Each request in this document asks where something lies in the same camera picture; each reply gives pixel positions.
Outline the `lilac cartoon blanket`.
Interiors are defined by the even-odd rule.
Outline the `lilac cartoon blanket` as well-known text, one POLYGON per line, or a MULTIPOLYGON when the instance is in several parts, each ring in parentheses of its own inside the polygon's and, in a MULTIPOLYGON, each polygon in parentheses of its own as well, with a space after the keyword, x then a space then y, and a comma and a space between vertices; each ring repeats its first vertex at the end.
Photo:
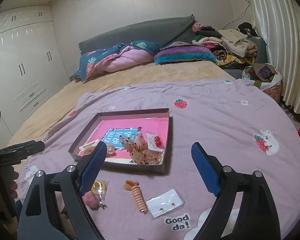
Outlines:
POLYGON ((27 159, 17 181, 19 198, 25 199, 32 167, 53 173, 73 163, 68 150, 97 113, 154 108, 168 108, 172 118, 165 173, 99 173, 99 179, 109 181, 106 208, 90 214, 106 239, 183 239, 194 232, 200 215, 215 201, 191 158, 195 142, 237 172, 261 171, 281 235, 288 235, 300 218, 300 139, 271 97, 239 80, 149 83, 85 93, 46 135, 45 151, 27 159), (183 204, 159 218, 144 215, 123 188, 126 180, 137 181, 145 199, 174 189, 183 204))

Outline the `beige mesh bow scrunchie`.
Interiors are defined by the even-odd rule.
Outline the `beige mesh bow scrunchie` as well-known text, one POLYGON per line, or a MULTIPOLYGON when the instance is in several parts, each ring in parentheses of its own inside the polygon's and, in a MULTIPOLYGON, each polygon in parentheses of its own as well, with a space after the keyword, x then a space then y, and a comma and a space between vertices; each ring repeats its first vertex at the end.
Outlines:
POLYGON ((125 136, 119 136, 119 141, 137 165, 158 165, 161 162, 162 153, 149 150, 141 132, 138 132, 134 141, 125 136))

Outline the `floral navy pink quilt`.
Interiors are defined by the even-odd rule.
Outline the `floral navy pink quilt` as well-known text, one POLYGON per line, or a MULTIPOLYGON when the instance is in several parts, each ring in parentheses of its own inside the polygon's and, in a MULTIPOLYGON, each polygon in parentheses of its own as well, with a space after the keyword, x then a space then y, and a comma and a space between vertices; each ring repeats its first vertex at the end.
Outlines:
POLYGON ((85 83, 103 74, 149 64, 161 50, 160 44, 145 40, 95 49, 80 57, 79 69, 74 74, 74 81, 85 83))

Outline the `white stud earrings card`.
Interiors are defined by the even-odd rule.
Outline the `white stud earrings card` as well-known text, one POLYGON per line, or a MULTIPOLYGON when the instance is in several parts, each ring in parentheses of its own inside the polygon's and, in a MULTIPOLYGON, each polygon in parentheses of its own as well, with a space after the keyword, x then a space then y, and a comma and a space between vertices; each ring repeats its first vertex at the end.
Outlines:
POLYGON ((158 218, 182 206, 183 201, 175 189, 171 189, 157 197, 148 200, 146 205, 153 218, 158 218))

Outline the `pearl hair accessory bag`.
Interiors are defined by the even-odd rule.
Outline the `pearl hair accessory bag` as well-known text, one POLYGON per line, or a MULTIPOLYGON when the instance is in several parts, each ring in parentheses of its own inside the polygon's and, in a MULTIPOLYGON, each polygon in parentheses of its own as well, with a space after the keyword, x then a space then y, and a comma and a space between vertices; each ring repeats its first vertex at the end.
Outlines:
MULTIPOLYGON (((92 154, 94 149, 95 148, 91 147, 89 151, 81 151, 81 152, 83 152, 83 155, 90 155, 92 154)), ((115 147, 113 145, 107 145, 107 154, 112 155, 114 153, 115 153, 115 147)))

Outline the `white wardrobe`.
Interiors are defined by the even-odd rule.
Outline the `white wardrobe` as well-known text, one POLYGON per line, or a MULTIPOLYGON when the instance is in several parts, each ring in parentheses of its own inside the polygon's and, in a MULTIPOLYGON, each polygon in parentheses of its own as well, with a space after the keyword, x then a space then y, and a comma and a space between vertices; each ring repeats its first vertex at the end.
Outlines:
POLYGON ((0 12, 0 110, 4 137, 70 82, 59 54, 50 6, 0 12))

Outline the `pink book in tray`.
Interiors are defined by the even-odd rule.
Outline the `pink book in tray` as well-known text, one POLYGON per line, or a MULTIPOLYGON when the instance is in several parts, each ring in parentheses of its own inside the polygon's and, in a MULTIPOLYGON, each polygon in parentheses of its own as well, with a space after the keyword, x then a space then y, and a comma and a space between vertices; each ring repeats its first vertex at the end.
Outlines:
MULTIPOLYGON (((144 139, 147 141, 146 132, 156 134, 161 137, 164 144, 164 152, 162 152, 161 162, 164 160, 167 137, 169 130, 169 118, 132 118, 132 119, 113 119, 102 120, 99 124, 87 133, 87 139, 82 140, 79 146, 84 145, 86 142, 99 139, 99 142, 104 142, 106 145, 113 145, 115 153, 112 155, 107 154, 106 161, 111 163, 137 165, 134 163, 127 150, 123 148, 119 141, 119 136, 130 137, 135 140, 138 132, 141 132, 144 139)), ((82 157, 83 152, 78 150, 78 156, 82 157)))

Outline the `white striped curtain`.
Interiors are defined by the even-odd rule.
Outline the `white striped curtain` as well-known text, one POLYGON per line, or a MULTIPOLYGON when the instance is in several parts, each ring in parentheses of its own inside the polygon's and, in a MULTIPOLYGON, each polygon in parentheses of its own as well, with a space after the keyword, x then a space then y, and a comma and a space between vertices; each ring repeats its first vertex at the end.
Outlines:
POLYGON ((300 114, 300 7, 295 0, 249 0, 270 64, 283 76, 283 100, 300 114))

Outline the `pile of folded clothes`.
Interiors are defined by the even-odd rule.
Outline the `pile of folded clothes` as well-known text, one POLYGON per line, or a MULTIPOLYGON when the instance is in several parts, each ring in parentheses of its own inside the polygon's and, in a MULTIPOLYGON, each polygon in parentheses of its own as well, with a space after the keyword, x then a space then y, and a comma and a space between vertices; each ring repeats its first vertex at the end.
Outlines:
POLYGON ((209 48, 222 69, 244 69, 254 63, 266 63, 267 45, 252 24, 244 22, 236 29, 215 29, 194 23, 193 43, 209 48))

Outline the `brown cardboard tray box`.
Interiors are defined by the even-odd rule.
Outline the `brown cardboard tray box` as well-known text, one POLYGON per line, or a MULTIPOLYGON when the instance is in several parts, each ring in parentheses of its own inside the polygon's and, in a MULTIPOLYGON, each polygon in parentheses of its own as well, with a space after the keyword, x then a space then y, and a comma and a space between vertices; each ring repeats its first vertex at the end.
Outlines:
POLYGON ((68 152, 78 161, 102 142, 107 152, 104 167, 163 174, 169 128, 167 108, 98 113, 68 152))

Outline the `dark grey headboard cover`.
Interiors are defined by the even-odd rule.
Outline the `dark grey headboard cover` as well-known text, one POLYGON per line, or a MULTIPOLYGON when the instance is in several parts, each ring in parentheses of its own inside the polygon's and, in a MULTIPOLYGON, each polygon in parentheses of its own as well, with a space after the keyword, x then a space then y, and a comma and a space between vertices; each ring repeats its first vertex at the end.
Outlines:
POLYGON ((192 26, 195 22, 193 15, 140 22, 97 35, 80 42, 78 46, 83 55, 95 49, 136 40, 156 42, 163 47, 176 41, 190 43, 194 39, 192 26))

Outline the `pink pompom hair clip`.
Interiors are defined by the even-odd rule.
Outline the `pink pompom hair clip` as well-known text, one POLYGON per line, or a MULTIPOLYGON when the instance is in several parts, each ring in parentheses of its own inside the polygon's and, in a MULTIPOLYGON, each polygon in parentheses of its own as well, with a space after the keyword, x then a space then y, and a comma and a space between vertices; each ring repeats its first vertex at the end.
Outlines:
POLYGON ((92 210, 105 209, 107 206, 101 201, 99 195, 94 195, 91 191, 86 192, 82 197, 83 203, 92 210))

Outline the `striped purple teal pillow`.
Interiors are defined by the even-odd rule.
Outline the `striped purple teal pillow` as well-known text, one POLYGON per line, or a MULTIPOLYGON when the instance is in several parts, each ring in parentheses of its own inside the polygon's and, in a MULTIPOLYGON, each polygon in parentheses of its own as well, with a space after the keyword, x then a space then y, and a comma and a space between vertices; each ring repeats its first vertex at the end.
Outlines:
POLYGON ((172 44, 163 48, 154 57, 156 65, 194 61, 217 63, 211 50, 199 44, 172 44))

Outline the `cream hair claw clip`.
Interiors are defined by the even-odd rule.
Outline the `cream hair claw clip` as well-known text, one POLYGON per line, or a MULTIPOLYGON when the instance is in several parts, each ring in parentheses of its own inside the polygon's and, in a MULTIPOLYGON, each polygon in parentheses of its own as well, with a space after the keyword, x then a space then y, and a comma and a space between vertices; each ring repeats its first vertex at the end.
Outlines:
POLYGON ((95 148, 99 143, 99 139, 93 140, 91 142, 86 142, 84 145, 79 146, 80 151, 89 151, 90 148, 95 148))

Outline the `tan bed sheet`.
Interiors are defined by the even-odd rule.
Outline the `tan bed sheet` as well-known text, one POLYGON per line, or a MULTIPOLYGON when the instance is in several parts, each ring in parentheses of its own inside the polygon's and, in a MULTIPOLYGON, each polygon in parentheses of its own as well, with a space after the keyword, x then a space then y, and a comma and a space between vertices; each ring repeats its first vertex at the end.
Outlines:
POLYGON ((15 133, 8 145, 42 139, 49 130, 74 110, 79 98, 141 83, 198 81, 234 77, 210 61, 183 62, 166 65, 150 63, 98 77, 86 83, 72 81, 39 107, 15 133))

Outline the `yellow hoop earrings bag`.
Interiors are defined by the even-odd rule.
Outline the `yellow hoop earrings bag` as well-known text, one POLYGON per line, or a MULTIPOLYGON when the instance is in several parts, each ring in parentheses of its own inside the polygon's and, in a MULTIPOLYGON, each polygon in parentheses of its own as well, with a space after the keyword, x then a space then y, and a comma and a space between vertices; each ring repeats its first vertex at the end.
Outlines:
POLYGON ((107 180, 96 180, 92 185, 91 192, 100 200, 105 200, 108 184, 107 180))

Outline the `red cherry earrings card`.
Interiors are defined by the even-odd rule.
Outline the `red cherry earrings card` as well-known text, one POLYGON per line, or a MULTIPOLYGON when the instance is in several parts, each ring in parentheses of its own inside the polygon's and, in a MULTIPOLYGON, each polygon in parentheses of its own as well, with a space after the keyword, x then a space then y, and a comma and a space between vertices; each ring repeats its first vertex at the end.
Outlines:
POLYGON ((164 144, 161 137, 156 134, 146 132, 148 149, 155 152, 164 152, 164 144))

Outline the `bag of clothes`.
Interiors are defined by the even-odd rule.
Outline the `bag of clothes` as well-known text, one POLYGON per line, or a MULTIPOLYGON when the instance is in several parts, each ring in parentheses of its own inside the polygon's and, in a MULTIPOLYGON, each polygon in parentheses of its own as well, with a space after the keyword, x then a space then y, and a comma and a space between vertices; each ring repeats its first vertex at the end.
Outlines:
POLYGON ((283 76, 269 63, 254 63, 246 67, 241 78, 259 88, 277 103, 280 102, 283 76))

